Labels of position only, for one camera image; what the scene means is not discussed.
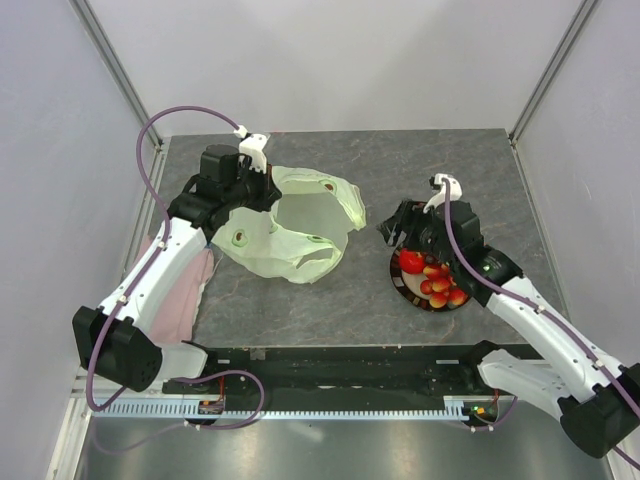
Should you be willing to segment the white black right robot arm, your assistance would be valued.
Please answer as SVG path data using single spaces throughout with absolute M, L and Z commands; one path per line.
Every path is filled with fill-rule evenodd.
M 467 299 L 514 328 L 545 360 L 520 360 L 489 341 L 458 368 L 467 392 L 487 387 L 514 395 L 557 420 L 585 454 L 602 458 L 639 427 L 639 367 L 627 366 L 581 334 L 504 252 L 484 240 L 464 201 L 404 200 L 378 231 L 418 266 L 443 271 Z

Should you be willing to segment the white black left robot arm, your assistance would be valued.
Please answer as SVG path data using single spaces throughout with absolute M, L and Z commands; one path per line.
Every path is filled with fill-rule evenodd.
M 210 145 L 200 169 L 168 208 L 168 221 L 128 276 L 98 307 L 72 319 L 81 366 L 142 392 L 156 380 L 184 377 L 198 393 L 219 382 L 204 349 L 187 342 L 153 341 L 153 322 L 175 282 L 237 208 L 267 212 L 282 194 L 271 176 L 267 138 L 252 134 L 236 147 Z

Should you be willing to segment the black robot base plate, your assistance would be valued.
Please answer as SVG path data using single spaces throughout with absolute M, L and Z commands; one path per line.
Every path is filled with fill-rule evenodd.
M 208 352 L 204 376 L 189 385 L 170 380 L 165 394 L 223 394 L 225 403 L 265 406 L 432 408 L 447 396 L 490 397 L 476 368 L 498 350 L 475 345 L 218 348 Z

